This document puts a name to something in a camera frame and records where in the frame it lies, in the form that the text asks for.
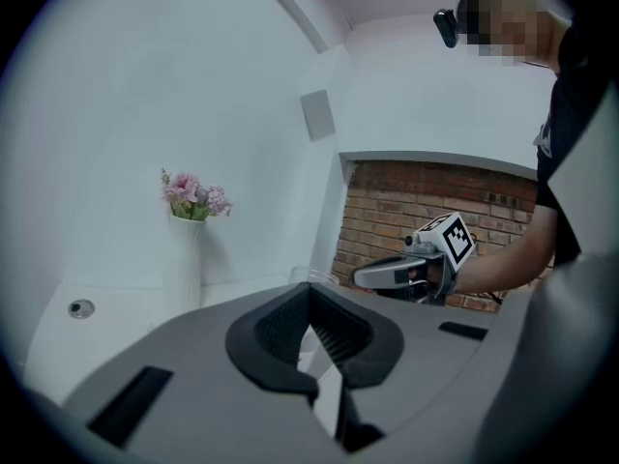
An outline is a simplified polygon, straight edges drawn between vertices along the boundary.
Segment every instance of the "white wall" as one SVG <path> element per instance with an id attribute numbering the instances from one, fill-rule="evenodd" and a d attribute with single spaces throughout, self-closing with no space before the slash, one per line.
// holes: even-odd
<path id="1" fill-rule="evenodd" d="M 431 153 L 536 167 L 531 143 L 548 113 L 550 70 L 449 49 L 431 15 L 362 24 L 346 47 L 355 76 L 338 138 L 347 157 Z"/>
<path id="2" fill-rule="evenodd" d="M 22 360 L 61 279 L 158 287 L 159 170 L 221 184 L 206 279 L 281 271 L 315 57 L 275 0 L 53 0 L 4 77 L 2 312 Z"/>

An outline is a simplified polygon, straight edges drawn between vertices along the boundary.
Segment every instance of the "black slot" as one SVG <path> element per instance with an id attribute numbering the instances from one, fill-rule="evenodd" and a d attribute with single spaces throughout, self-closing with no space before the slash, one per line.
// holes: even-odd
<path id="1" fill-rule="evenodd" d="M 453 321 L 441 323 L 438 330 L 449 332 L 454 335 L 465 336 L 466 338 L 472 338 L 474 340 L 484 340 L 484 337 L 487 334 L 487 329 L 464 325 L 463 323 L 456 323 Z"/>
<path id="2" fill-rule="evenodd" d="M 171 371 L 145 367 L 88 424 L 88 428 L 121 448 L 171 377 Z"/>

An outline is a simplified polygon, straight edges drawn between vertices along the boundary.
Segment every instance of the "brick wall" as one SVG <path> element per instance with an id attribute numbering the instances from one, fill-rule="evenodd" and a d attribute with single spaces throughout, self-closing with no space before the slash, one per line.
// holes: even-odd
<path id="1" fill-rule="evenodd" d="M 524 233 L 536 194 L 533 181 L 479 168 L 412 161 L 359 162 L 348 188 L 333 273 L 347 285 L 353 268 L 402 252 L 404 237 L 452 211 L 462 214 L 475 235 L 473 253 L 490 254 Z M 453 295 L 447 303 L 490 311 L 498 308 L 495 302 L 474 296 Z"/>

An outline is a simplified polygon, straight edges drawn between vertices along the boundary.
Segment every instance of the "hand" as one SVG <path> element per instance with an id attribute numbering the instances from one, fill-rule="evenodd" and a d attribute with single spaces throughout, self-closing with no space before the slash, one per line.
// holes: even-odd
<path id="1" fill-rule="evenodd" d="M 415 280 L 415 278 L 417 277 L 417 269 L 416 268 L 412 268 L 411 270 L 408 271 L 408 277 L 411 280 Z M 437 286 L 441 279 L 443 278 L 443 271 L 441 269 L 441 267 L 433 265 L 433 264 L 429 264 L 427 265 L 427 277 L 426 280 L 431 283 L 434 286 Z"/>

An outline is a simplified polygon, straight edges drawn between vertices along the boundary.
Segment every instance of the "man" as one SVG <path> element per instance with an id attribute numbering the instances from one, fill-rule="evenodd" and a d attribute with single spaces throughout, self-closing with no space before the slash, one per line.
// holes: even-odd
<path id="1" fill-rule="evenodd" d="M 455 292 L 513 289 L 531 282 L 554 264 L 580 253 L 566 216 L 548 187 L 548 179 L 570 152 L 608 84 L 588 52 L 586 31 L 578 17 L 572 24 L 541 7 L 537 0 L 460 0 L 459 32 L 482 54 L 502 54 L 549 67 L 557 76 L 547 120 L 535 139 L 538 146 L 538 195 L 526 233 L 499 251 L 469 259 L 460 269 Z M 438 281 L 436 270 L 428 271 Z"/>

